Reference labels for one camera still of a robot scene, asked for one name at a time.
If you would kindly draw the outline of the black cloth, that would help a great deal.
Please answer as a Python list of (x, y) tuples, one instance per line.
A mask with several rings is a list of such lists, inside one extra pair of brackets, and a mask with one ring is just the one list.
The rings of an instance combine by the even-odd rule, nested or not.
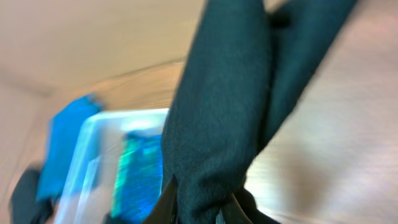
[(12, 224), (44, 224), (53, 215), (50, 199), (36, 200), (40, 170), (28, 167), (18, 180), (9, 203)]
[(214, 223), (254, 158), (293, 111), (355, 6), (209, 0), (162, 135), (163, 180), (180, 223)]

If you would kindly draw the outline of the blue glitter fabric garment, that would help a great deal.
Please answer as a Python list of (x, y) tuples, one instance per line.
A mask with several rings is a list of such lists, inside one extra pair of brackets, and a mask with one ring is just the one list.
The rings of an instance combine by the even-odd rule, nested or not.
[(110, 215), (142, 223), (159, 199), (162, 185), (160, 135), (128, 133), (118, 161)]

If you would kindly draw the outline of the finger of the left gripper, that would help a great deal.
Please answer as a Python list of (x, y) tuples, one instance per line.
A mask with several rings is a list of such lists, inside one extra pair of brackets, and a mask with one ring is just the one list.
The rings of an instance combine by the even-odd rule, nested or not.
[(173, 176), (142, 224), (177, 224), (177, 190), (177, 179)]
[(216, 217), (216, 224), (280, 224), (257, 209), (253, 195), (240, 188), (230, 196)]

